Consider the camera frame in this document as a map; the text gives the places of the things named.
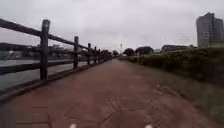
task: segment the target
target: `shrub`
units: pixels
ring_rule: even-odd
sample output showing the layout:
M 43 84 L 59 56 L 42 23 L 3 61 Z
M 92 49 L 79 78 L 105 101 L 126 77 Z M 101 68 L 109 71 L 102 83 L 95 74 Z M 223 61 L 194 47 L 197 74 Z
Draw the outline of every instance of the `shrub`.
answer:
M 220 77 L 224 73 L 224 49 L 207 48 L 183 52 L 151 55 L 147 57 L 126 57 L 127 61 L 168 71 L 184 71 L 196 79 Z

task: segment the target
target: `wooden fence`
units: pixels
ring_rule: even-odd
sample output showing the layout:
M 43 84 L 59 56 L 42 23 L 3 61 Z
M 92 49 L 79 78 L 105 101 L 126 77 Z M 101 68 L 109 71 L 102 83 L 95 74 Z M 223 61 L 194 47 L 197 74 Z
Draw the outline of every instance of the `wooden fence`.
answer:
M 100 49 L 97 50 L 96 47 L 91 48 L 91 44 L 88 44 L 88 47 L 79 44 L 79 37 L 75 36 L 74 41 L 68 41 L 66 39 L 57 37 L 49 33 L 50 29 L 50 21 L 43 20 L 41 31 L 35 30 L 33 28 L 28 28 L 23 25 L 19 25 L 13 22 L 9 22 L 3 19 L 0 19 L 0 27 L 37 36 L 40 37 L 40 48 L 36 49 L 34 47 L 27 47 L 26 45 L 16 45 L 16 44 L 6 44 L 5 47 L 0 47 L 0 51 L 29 51 L 29 52 L 36 52 L 40 54 L 40 63 L 34 64 L 23 64 L 23 65 L 15 65 L 15 66 L 7 66 L 7 67 L 0 67 L 0 75 L 5 75 L 9 73 L 15 72 L 22 72 L 27 70 L 35 70 L 40 69 L 40 80 L 44 81 L 48 79 L 48 71 L 47 67 L 58 66 L 62 64 L 72 64 L 73 69 L 77 69 L 78 67 L 78 55 L 84 54 L 79 52 L 78 49 L 85 49 L 87 53 L 85 53 L 87 66 L 97 65 L 99 63 L 105 62 L 110 58 L 109 55 L 104 55 L 100 52 Z M 72 45 L 73 51 L 68 50 L 50 50 L 48 47 L 48 40 L 58 41 L 64 44 Z M 48 62 L 48 55 L 49 53 L 60 53 L 60 54 L 70 54 L 73 56 L 73 60 L 71 61 L 59 61 L 59 62 Z

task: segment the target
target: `vegetation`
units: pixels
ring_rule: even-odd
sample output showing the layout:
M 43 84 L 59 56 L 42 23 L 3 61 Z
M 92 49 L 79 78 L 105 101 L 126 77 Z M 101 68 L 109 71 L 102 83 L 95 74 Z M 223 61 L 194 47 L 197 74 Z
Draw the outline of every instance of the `vegetation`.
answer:
M 203 83 L 191 78 L 182 77 L 173 73 L 151 67 L 144 67 L 127 63 L 133 70 L 154 81 L 156 85 L 169 87 L 187 99 L 205 116 L 224 126 L 224 89 L 220 86 Z
M 127 56 L 133 56 L 135 52 L 132 48 L 127 48 L 124 50 L 123 53 L 126 54 Z
M 135 53 L 139 55 L 147 55 L 151 52 L 153 52 L 153 49 L 150 46 L 139 47 L 135 50 Z
M 145 66 L 188 75 L 198 80 L 224 84 L 224 49 L 192 49 L 182 52 L 121 58 Z
M 118 56 L 119 53 L 116 50 L 113 50 L 112 54 L 113 56 Z

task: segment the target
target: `river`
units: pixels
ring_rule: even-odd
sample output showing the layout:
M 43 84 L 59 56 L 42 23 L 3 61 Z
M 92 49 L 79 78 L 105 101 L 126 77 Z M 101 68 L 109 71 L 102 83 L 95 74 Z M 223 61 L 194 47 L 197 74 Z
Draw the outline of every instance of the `river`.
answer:
M 38 63 L 38 62 L 39 62 L 38 60 L 0 60 L 0 67 L 19 65 L 19 64 L 32 64 L 32 63 Z M 86 62 L 79 62 L 78 66 L 80 67 L 86 64 L 87 64 Z M 72 68 L 73 68 L 73 64 L 50 67 L 48 68 L 48 74 L 52 75 L 57 72 L 69 70 Z M 18 84 L 39 79 L 39 77 L 40 77 L 39 69 L 0 75 L 0 92 L 7 88 L 16 86 Z

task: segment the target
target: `cloud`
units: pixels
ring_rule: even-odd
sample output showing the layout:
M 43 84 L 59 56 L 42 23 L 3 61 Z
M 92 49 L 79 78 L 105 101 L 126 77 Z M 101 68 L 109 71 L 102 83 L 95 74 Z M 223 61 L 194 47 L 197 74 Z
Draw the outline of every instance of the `cloud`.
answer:
M 0 17 L 99 48 L 164 44 L 196 45 L 195 20 L 211 11 L 224 18 L 223 0 L 2 0 Z M 37 44 L 39 39 L 0 29 L 0 41 Z

